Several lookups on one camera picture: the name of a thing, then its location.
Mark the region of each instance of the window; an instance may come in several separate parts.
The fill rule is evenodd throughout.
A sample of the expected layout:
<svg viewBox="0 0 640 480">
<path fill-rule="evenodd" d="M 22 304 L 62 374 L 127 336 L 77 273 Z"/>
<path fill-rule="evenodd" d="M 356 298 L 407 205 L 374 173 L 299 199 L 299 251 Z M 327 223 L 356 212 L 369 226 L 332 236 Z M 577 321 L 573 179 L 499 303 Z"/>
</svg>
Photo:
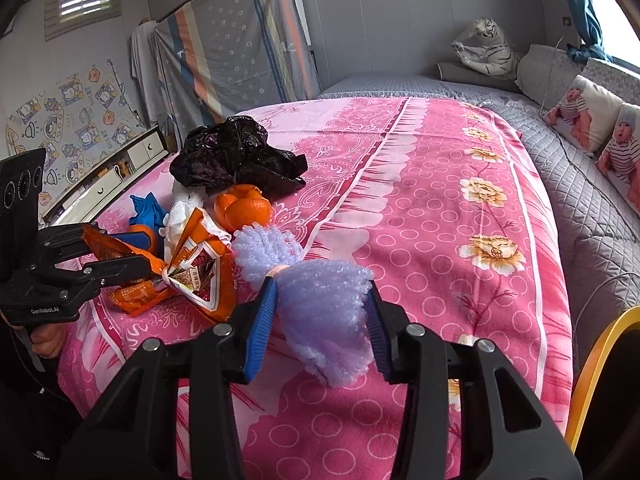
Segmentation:
<svg viewBox="0 0 640 480">
<path fill-rule="evenodd" d="M 604 51 L 640 67 L 640 40 L 616 0 L 593 0 Z"/>
<path fill-rule="evenodd" d="M 46 0 L 45 39 L 120 15 L 120 0 Z"/>
</svg>

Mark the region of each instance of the white cabinet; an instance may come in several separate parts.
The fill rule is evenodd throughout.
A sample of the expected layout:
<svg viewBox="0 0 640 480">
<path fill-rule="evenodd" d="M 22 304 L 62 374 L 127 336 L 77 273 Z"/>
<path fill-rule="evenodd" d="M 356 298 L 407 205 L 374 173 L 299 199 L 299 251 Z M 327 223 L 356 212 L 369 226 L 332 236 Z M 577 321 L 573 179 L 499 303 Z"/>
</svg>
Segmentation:
<svg viewBox="0 0 640 480">
<path fill-rule="evenodd" d="M 142 142 L 138 142 L 127 150 L 129 160 L 136 170 L 149 160 L 149 154 L 145 149 L 145 142 L 145 140 L 143 140 Z"/>
<path fill-rule="evenodd" d="M 162 142 L 160 142 L 160 137 L 158 134 L 151 134 L 145 140 L 141 142 L 141 144 L 145 145 L 146 154 L 149 158 L 154 158 L 158 153 L 164 150 L 164 146 Z"/>
<path fill-rule="evenodd" d="M 93 221 L 169 154 L 160 135 L 156 126 L 93 168 L 58 204 L 49 209 L 44 216 L 45 222 L 48 225 L 61 225 Z M 131 173 L 121 173 L 120 167 L 126 168 L 127 165 Z"/>
<path fill-rule="evenodd" d="M 122 179 L 116 168 L 109 170 L 89 186 L 82 195 L 73 201 L 68 209 L 65 209 L 57 223 L 73 224 L 82 222 L 84 217 L 87 216 L 97 204 L 122 184 Z"/>
</svg>

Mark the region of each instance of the gray quilted mattress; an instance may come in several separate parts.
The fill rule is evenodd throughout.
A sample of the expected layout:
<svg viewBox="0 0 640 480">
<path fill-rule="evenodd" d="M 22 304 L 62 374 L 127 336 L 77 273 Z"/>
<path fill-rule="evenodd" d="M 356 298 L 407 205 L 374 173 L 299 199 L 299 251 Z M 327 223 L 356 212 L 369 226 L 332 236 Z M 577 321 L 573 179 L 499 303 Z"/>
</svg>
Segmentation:
<svg viewBox="0 0 640 480">
<path fill-rule="evenodd" d="M 364 74 L 345 79 L 319 98 L 356 96 L 463 100 L 496 112 L 522 133 L 554 210 L 574 324 L 574 367 L 581 369 L 606 326 L 640 303 L 640 280 L 620 276 L 640 272 L 640 219 L 593 159 L 563 142 L 540 119 L 538 105 L 521 94 L 424 76 Z"/>
</svg>

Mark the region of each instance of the black robotic claw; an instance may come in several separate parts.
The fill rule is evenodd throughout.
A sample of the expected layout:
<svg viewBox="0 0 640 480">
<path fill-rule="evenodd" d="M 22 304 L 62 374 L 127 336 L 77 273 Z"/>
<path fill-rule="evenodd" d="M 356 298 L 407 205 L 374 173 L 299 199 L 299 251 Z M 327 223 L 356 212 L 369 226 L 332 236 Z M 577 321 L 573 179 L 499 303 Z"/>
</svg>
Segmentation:
<svg viewBox="0 0 640 480">
<path fill-rule="evenodd" d="M 39 148 L 0 161 L 0 312 L 14 326 L 75 320 L 100 288 L 146 278 L 151 270 L 142 256 L 91 262 L 81 270 L 56 267 L 91 251 L 82 224 L 38 230 L 44 160 Z"/>
<path fill-rule="evenodd" d="M 392 480 L 445 477 L 447 380 L 458 381 L 462 402 L 459 479 L 582 479 L 553 420 L 492 341 L 444 342 L 382 301 L 375 284 L 365 308 L 376 366 L 388 382 L 408 385 Z"/>
<path fill-rule="evenodd" d="M 146 278 L 151 267 L 143 256 L 126 256 L 87 263 L 80 270 L 56 264 L 89 254 L 82 241 L 82 224 L 47 227 L 20 260 L 11 278 L 0 284 L 0 310 L 14 326 L 73 321 L 85 301 L 104 286 Z"/>
<path fill-rule="evenodd" d="M 193 478 L 243 479 L 230 384 L 248 383 L 260 369 L 276 302 L 275 281 L 267 278 L 254 301 L 194 341 L 144 341 L 76 431 L 56 477 L 178 480 L 178 381 L 189 379 Z"/>
<path fill-rule="evenodd" d="M 146 340 L 79 428 L 58 478 L 177 480 L 177 387 L 190 378 L 193 479 L 244 479 L 230 384 L 247 383 L 259 370 L 276 300 L 275 282 L 267 278 L 255 301 L 195 341 Z M 392 479 L 445 477 L 452 379 L 462 396 L 459 479 L 582 479 L 555 424 L 493 342 L 446 343 L 382 301 L 375 284 L 366 310 L 376 365 L 388 381 L 408 384 Z"/>
</svg>

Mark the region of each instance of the blue curtain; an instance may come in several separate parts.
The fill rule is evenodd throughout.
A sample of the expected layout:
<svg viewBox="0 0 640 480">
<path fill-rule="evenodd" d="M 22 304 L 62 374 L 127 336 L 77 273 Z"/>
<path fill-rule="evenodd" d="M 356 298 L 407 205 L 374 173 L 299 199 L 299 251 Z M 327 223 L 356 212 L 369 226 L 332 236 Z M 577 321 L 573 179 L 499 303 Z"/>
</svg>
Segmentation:
<svg viewBox="0 0 640 480">
<path fill-rule="evenodd" d="M 568 44 L 567 54 L 578 63 L 587 63 L 590 57 L 611 61 L 602 48 L 602 29 L 593 10 L 591 0 L 568 0 L 571 16 L 584 45 L 577 47 Z"/>
</svg>

